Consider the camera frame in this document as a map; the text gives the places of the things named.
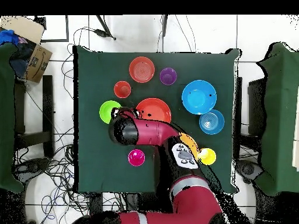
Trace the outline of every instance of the white label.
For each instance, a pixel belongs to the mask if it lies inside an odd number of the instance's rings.
[[[193,157],[190,149],[185,144],[177,143],[172,147],[171,150],[172,150],[172,153],[175,157],[175,160],[176,160],[176,163],[178,164],[178,166],[184,167],[187,169],[198,169],[199,168],[196,161],[194,160],[194,157]],[[180,158],[179,157],[180,152],[181,152],[181,154],[185,153],[185,155],[186,155],[186,152],[189,153],[190,158],[189,157],[186,157],[185,159]]]

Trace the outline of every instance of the red cup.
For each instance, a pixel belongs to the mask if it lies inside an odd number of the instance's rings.
[[[118,98],[127,98],[131,93],[131,86],[124,80],[120,80],[114,86],[114,93]]]

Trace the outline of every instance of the green table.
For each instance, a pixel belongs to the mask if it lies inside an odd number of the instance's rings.
[[[0,45],[0,188],[20,193],[22,183],[12,175],[15,144],[15,73],[9,58],[17,50],[12,43]]]
[[[122,106],[136,107],[148,97],[165,101],[171,109],[172,122],[182,127],[199,145],[209,147],[217,154],[211,165],[226,193],[235,193],[231,185],[232,159],[232,107],[234,99],[234,61],[239,50],[227,54],[194,53],[113,53],[90,52],[77,46],[78,60],[78,190],[80,192],[154,192],[158,167],[154,167],[150,146],[139,146],[145,153],[140,167],[128,163],[128,153],[134,146],[113,143],[108,136],[108,125],[99,118],[99,108],[107,100],[115,100]],[[139,56],[151,59],[155,65],[154,77],[147,83],[133,81],[129,74],[130,62]],[[171,86],[163,85],[159,73],[165,67],[177,72],[178,78]],[[184,87],[202,79],[216,89],[215,109],[221,111],[225,126],[217,135],[207,135],[199,127],[199,116],[190,114],[183,106],[181,95]],[[113,87],[118,81],[131,85],[131,95],[119,99]]]
[[[292,166],[293,141],[299,87],[299,52],[282,43],[270,46],[259,62],[267,76],[264,98],[266,129],[262,137],[261,164],[264,169],[255,182],[267,195],[299,192],[299,172]]]

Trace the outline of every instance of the purple bowl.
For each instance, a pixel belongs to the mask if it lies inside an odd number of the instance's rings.
[[[176,72],[172,68],[165,68],[160,73],[160,80],[165,85],[171,85],[175,83]]]

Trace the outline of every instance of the blue bowl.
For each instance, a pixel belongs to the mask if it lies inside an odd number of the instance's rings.
[[[223,129],[224,117],[221,112],[212,109],[209,113],[200,116],[199,126],[204,133],[215,135]]]
[[[183,105],[192,114],[208,113],[215,106],[216,100],[216,90],[204,80],[190,82],[182,93]]]

